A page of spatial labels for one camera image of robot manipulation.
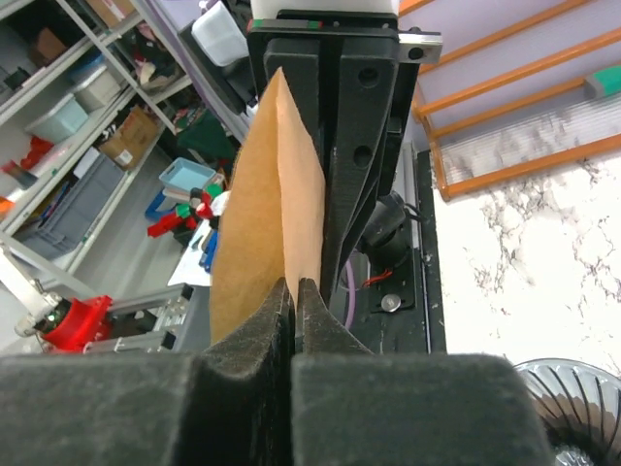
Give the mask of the red robot base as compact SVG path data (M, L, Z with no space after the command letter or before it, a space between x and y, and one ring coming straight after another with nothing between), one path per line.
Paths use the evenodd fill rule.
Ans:
M113 328L107 318L112 303L108 295L85 301L73 299L66 316L43 334L43 340L64 352L83 352L88 344L107 340Z

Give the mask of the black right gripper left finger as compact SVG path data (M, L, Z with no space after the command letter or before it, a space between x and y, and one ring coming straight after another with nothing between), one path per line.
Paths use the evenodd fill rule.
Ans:
M289 465L294 310L284 281L194 352L7 356L5 465Z

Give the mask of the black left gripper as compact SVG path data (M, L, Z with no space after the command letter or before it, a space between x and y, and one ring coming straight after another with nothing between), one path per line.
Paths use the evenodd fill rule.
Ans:
M325 175L332 281L390 191L420 66L420 35L391 14L282 10L252 19L254 82L268 99L283 272L292 298L319 281Z

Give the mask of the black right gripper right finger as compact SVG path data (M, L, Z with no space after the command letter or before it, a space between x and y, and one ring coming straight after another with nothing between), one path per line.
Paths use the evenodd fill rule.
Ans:
M370 353L300 282L291 363L297 465L550 465L525 384L488 355Z

